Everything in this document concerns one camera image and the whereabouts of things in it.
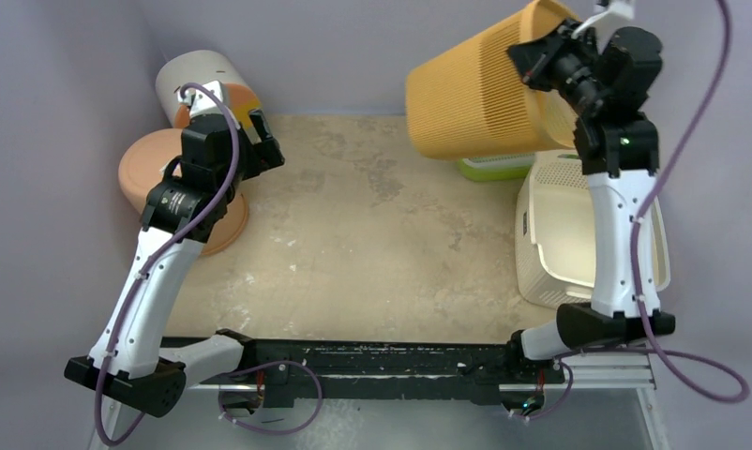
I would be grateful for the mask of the peach plastic bucket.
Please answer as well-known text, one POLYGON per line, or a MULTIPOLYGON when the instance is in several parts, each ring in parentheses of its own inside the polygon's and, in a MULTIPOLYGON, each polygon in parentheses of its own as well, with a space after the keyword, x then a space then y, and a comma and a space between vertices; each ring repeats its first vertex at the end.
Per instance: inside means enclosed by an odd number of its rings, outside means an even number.
MULTIPOLYGON (((154 131, 131 145, 122 156, 117 171, 119 185, 139 215, 146 195, 161 181, 167 164, 181 155, 181 134, 178 128, 154 131)), ((238 193, 228 205, 227 214, 215 225, 201 255, 214 255, 233 244, 247 226, 248 212, 248 201, 238 193)))

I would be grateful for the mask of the yellow orange slatted bin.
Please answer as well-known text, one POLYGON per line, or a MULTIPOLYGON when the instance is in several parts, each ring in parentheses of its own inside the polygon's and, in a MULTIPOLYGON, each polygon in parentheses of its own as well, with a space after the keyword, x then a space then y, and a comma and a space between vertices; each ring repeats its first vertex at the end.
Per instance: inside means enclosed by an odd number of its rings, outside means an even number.
POLYGON ((558 1, 532 1, 411 70, 405 112, 414 149, 455 160, 573 148, 572 109, 524 85, 507 49, 575 16, 558 1))

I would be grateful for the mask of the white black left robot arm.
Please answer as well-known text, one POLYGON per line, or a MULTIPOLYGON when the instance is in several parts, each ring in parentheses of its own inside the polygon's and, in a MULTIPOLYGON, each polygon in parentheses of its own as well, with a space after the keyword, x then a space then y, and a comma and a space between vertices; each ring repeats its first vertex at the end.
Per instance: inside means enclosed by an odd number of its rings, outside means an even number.
POLYGON ((234 383, 257 374, 258 358, 229 335, 202 341, 186 361, 160 354, 177 294, 241 181, 280 167, 284 157, 260 109, 248 112, 259 140, 227 120, 200 115, 180 129, 181 153, 145 197, 133 264, 112 318, 90 353, 72 357, 66 379, 142 413, 162 417, 191 384, 221 371, 234 383))

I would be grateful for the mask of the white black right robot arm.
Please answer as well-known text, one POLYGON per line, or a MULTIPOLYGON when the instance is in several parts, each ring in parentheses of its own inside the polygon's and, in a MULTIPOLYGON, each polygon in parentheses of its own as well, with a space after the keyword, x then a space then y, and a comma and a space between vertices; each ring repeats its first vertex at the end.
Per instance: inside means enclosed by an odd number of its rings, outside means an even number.
POLYGON ((654 283, 650 208, 659 136, 642 110, 663 61, 661 41, 644 29, 619 28, 599 47, 595 29, 573 19, 507 53, 527 87, 557 92, 575 112, 574 145, 594 210, 591 299, 560 306, 551 322, 515 333, 518 348, 507 353, 504 367, 526 382, 544 360, 675 331, 654 283))

